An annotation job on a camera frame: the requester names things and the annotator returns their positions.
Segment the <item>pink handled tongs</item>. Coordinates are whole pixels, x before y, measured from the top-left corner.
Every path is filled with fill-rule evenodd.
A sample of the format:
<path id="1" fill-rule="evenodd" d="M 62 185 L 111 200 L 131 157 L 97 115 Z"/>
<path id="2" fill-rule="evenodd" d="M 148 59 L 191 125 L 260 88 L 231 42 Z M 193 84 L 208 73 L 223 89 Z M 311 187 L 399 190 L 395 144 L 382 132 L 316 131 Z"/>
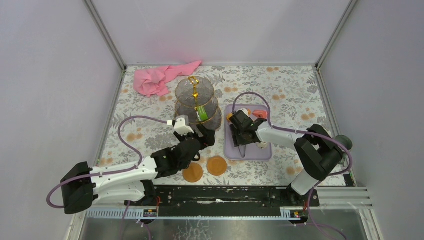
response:
<path id="1" fill-rule="evenodd" d="M 241 159 L 244 159 L 246 157 L 246 154 L 247 154 L 247 146 L 246 145 L 239 145 L 237 147 L 237 149 L 239 151 Z"/>

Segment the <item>green striped cake piece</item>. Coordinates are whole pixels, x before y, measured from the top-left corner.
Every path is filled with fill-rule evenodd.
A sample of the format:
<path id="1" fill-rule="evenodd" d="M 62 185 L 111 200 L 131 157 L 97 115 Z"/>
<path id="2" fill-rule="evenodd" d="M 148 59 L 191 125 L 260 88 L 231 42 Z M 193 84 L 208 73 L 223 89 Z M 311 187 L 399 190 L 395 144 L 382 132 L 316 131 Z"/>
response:
<path id="1" fill-rule="evenodd" d="M 205 122 L 209 119 L 207 111 L 203 105 L 196 107 L 196 114 L 199 122 Z"/>

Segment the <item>grey speckled cake ball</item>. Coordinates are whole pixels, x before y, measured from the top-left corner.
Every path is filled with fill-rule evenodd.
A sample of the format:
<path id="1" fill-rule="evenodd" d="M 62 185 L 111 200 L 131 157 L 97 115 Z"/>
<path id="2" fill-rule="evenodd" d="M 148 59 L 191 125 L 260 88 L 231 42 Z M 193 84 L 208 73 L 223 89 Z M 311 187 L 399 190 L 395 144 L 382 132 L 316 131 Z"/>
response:
<path id="1" fill-rule="evenodd" d="M 266 142 L 257 142 L 256 145 L 260 149 L 266 149 L 268 147 L 268 143 Z"/>

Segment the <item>three-tier glass cake stand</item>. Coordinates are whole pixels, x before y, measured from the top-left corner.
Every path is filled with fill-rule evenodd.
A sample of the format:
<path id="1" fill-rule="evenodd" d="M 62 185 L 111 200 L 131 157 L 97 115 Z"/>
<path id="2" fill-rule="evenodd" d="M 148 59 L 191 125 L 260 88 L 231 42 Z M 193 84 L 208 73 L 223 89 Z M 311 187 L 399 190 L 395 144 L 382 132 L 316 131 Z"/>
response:
<path id="1" fill-rule="evenodd" d="M 189 124 L 203 124 L 209 130 L 218 130 L 222 125 L 222 111 L 215 95 L 213 84 L 205 77 L 189 76 L 180 81 L 175 89 L 175 115 L 186 115 Z M 208 120 L 198 120 L 196 107 L 204 106 Z"/>

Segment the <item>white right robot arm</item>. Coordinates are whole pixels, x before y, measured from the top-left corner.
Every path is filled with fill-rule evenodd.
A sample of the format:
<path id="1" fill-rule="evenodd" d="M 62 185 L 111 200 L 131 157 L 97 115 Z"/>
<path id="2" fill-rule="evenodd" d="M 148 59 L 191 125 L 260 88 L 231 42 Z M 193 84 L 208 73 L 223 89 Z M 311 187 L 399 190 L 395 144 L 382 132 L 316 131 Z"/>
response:
<path id="1" fill-rule="evenodd" d="M 229 121 L 235 147 L 274 144 L 297 152 L 303 170 L 286 193 L 287 201 L 293 206 L 301 205 L 307 199 L 307 193 L 332 173 L 344 158 L 343 149 L 350 146 L 340 138 L 331 138 L 318 124 L 307 130 L 281 128 L 271 126 L 265 118 L 253 120 L 243 110 L 234 112 Z"/>

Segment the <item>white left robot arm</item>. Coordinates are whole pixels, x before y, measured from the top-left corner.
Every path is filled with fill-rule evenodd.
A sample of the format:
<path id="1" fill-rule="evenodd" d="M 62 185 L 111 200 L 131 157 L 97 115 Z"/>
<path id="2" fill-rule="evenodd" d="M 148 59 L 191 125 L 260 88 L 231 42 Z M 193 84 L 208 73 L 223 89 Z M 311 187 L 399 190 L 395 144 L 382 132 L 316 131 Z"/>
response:
<path id="1" fill-rule="evenodd" d="M 152 153 L 141 162 L 111 167 L 89 167 L 77 163 L 60 181 L 64 213 L 72 215 L 93 204 L 140 202 L 152 204 L 156 197 L 153 181 L 187 169 L 199 161 L 200 151 L 215 144 L 216 131 L 198 124 L 198 132 L 175 136 L 179 143 Z"/>

